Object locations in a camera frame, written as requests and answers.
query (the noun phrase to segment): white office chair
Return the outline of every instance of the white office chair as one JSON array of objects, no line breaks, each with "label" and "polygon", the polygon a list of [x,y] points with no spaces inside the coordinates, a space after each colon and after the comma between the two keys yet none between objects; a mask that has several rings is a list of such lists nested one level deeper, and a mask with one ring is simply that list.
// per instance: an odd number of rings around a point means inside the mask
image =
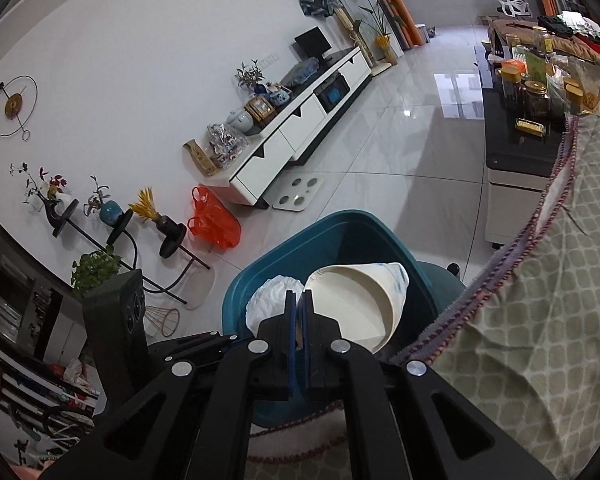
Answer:
[{"label": "white office chair", "polygon": [[511,18],[531,16],[529,3],[526,0],[497,0],[502,6],[502,12]]}]

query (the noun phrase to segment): jar lid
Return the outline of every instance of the jar lid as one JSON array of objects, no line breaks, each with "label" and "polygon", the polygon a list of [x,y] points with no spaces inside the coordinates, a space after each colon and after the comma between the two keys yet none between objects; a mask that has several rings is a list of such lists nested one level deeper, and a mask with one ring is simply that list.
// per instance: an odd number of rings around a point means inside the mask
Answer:
[{"label": "jar lid", "polygon": [[525,90],[531,94],[546,94],[546,85],[539,81],[527,81]]},{"label": "jar lid", "polygon": [[564,91],[566,92],[567,99],[569,101],[578,105],[582,104],[582,100],[584,99],[584,92],[581,89],[575,86],[567,85],[564,87]]},{"label": "jar lid", "polygon": [[502,67],[502,78],[504,81],[519,83],[521,78],[520,69],[515,65],[505,65]]},{"label": "jar lid", "polygon": [[572,77],[565,77],[562,82],[564,83],[564,87],[566,88],[567,85],[570,86],[575,86],[576,88],[580,88],[580,83],[578,83],[574,78]]}]

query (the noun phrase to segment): black plant stand shelf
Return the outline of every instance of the black plant stand shelf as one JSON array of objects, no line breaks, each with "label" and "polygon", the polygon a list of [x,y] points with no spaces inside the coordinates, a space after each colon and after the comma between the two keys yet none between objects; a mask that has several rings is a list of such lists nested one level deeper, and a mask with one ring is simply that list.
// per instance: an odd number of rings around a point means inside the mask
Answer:
[{"label": "black plant stand shelf", "polygon": [[[78,207],[78,200],[73,200],[62,212],[62,214],[58,214],[56,212],[56,205],[58,204],[58,202],[56,202],[55,200],[49,200],[48,198],[45,198],[40,194],[38,195],[38,197],[40,200],[42,200],[42,203],[45,206],[46,220],[49,222],[49,225],[51,225],[51,227],[53,228],[52,235],[54,236],[54,238],[58,238],[65,225],[70,225],[82,236],[87,238],[87,240],[94,244],[97,248],[103,251],[106,250],[106,248],[103,245],[101,245],[95,238],[93,238],[90,234],[85,232],[79,225],[77,225],[73,220],[71,220],[71,215]],[[133,265],[130,266],[124,261],[120,261],[120,264],[128,270],[134,270],[136,268],[136,264],[138,263],[138,244],[136,244],[136,240],[126,230],[126,226],[128,225],[132,216],[133,211],[131,211],[131,209],[128,209],[118,219],[118,222],[113,227],[113,231],[107,238],[107,245],[113,245],[122,234],[126,235],[131,240],[131,243],[134,247]],[[171,292],[171,289],[180,282],[180,280],[184,277],[184,275],[194,262],[198,262],[207,270],[210,270],[211,267],[208,266],[205,262],[203,262],[195,254],[191,253],[187,248],[182,246],[182,242],[187,232],[187,228],[184,224],[176,224],[173,220],[171,220],[168,217],[161,217],[160,220],[162,222],[158,224],[158,230],[160,230],[160,232],[162,232],[166,236],[165,240],[162,242],[162,245],[160,247],[160,256],[163,258],[168,258],[172,254],[174,254],[177,249],[180,249],[183,252],[187,253],[191,257],[191,259],[189,263],[185,266],[184,270],[177,277],[177,279],[173,283],[171,283],[171,285],[163,288],[154,281],[150,280],[148,277],[143,275],[142,278],[150,285],[153,285],[155,287],[155,290],[146,287],[143,288],[144,291],[149,294],[167,294],[168,296],[171,296],[174,300],[177,300],[182,304],[187,304],[187,302],[181,297],[173,294]]]}]

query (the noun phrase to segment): turquoise vase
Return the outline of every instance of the turquoise vase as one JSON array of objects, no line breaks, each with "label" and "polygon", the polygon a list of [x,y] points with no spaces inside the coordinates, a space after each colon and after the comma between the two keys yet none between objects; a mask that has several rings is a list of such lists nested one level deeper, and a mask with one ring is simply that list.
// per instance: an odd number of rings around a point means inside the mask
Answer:
[{"label": "turquoise vase", "polygon": [[100,220],[102,220],[109,227],[115,227],[116,222],[122,215],[122,208],[118,205],[117,202],[113,200],[109,200],[102,204],[100,208]]}]

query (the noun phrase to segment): brown vase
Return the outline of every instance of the brown vase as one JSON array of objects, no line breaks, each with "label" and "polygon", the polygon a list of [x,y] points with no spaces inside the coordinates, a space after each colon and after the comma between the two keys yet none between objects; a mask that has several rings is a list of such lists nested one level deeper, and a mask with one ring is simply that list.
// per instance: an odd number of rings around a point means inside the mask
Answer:
[{"label": "brown vase", "polygon": [[392,66],[398,64],[398,59],[395,57],[394,50],[391,47],[391,35],[387,34],[386,36],[378,36],[376,38],[376,45],[382,49],[384,52],[384,60],[388,63],[391,63]]}]

